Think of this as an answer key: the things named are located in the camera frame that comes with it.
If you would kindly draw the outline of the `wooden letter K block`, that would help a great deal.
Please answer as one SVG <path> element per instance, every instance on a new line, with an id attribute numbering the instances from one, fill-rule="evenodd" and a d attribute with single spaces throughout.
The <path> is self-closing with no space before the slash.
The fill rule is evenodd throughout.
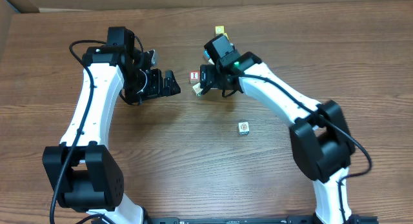
<path id="1" fill-rule="evenodd" d="M 196 95 L 197 97 L 201 97 L 201 96 L 202 96 L 202 91 L 203 91 L 203 89 L 201 88 L 201 83 L 195 84 L 195 85 L 192 87 L 192 89 L 193 89 L 193 91 L 194 91 L 194 93 L 195 93 L 195 95 Z"/>

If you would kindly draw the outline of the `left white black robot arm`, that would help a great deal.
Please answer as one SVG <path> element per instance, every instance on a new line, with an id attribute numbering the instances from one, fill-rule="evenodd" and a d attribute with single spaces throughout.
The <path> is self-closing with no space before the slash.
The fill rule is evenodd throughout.
<path id="1" fill-rule="evenodd" d="M 170 70 L 156 68 L 156 52 L 144 51 L 139 38 L 123 26 L 108 29 L 106 41 L 90 40 L 79 57 L 83 85 L 70 125 L 42 162 L 56 207 L 84 212 L 94 223 L 150 223 L 148 212 L 125 194 L 123 173 L 108 149 L 117 99 L 128 105 L 168 97 L 181 89 Z"/>

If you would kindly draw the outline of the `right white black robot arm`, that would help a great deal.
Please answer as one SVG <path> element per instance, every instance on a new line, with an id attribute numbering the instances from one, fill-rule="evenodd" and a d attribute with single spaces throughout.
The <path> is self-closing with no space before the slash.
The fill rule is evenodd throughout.
<path id="1" fill-rule="evenodd" d="M 341 107 L 300 94 L 278 78 L 257 55 L 240 54 L 219 34 L 204 45 L 212 60 L 201 65 L 201 88 L 216 88 L 223 97 L 241 92 L 266 107 L 289 129 L 292 155 L 300 171 L 313 182 L 316 223 L 349 223 L 346 176 L 355 144 Z"/>

